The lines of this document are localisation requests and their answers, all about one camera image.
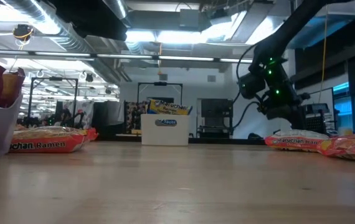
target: white cardboard box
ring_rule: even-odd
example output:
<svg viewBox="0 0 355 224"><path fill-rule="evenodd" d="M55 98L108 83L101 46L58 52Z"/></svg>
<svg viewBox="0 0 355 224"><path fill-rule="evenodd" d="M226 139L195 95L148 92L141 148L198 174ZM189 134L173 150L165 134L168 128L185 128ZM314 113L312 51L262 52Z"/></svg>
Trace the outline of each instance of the white cardboard box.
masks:
<svg viewBox="0 0 355 224"><path fill-rule="evenodd" d="M152 146L187 146L188 115L142 114L141 143Z"/></svg>

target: wooden table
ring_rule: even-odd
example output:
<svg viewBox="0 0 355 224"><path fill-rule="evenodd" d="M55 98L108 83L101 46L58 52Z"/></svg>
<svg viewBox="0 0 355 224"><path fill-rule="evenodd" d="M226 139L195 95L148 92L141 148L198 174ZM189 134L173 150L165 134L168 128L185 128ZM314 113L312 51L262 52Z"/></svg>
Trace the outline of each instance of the wooden table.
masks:
<svg viewBox="0 0 355 224"><path fill-rule="evenodd" d="M355 162L133 142L10 154L0 158L0 223L355 223Z"/></svg>

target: table surface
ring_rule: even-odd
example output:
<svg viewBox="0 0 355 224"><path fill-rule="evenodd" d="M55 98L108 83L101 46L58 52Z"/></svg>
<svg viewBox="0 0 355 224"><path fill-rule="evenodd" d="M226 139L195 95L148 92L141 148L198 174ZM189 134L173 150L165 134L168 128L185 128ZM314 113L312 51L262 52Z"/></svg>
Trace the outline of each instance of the table surface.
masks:
<svg viewBox="0 0 355 224"><path fill-rule="evenodd" d="M355 162L138 142L9 154L0 157L0 223L355 223Z"/></svg>

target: yellow snack bag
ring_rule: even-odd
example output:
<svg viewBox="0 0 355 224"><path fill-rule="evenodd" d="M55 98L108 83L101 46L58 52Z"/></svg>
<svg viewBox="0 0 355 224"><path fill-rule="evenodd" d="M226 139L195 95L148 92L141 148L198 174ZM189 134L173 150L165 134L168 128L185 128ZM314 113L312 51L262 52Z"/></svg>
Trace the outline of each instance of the yellow snack bag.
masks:
<svg viewBox="0 0 355 224"><path fill-rule="evenodd" d="M191 110L192 106L181 106L174 103L165 103L162 100L150 100L147 113L189 115Z"/></svg>

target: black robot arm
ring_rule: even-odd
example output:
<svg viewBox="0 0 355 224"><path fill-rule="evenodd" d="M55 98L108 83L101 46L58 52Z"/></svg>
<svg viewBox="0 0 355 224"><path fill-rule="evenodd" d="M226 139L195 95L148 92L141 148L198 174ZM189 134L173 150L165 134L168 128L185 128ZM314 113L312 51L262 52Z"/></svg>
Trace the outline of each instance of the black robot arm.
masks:
<svg viewBox="0 0 355 224"><path fill-rule="evenodd" d="M260 100L258 110L268 119L287 119L292 128L305 129L305 112L300 106L309 94L297 95L293 84L285 73L282 55L288 43L325 5L351 0L304 0L284 24L272 35L256 44L250 73L239 78L241 95L246 99ZM258 92L269 90L262 97Z"/></svg>

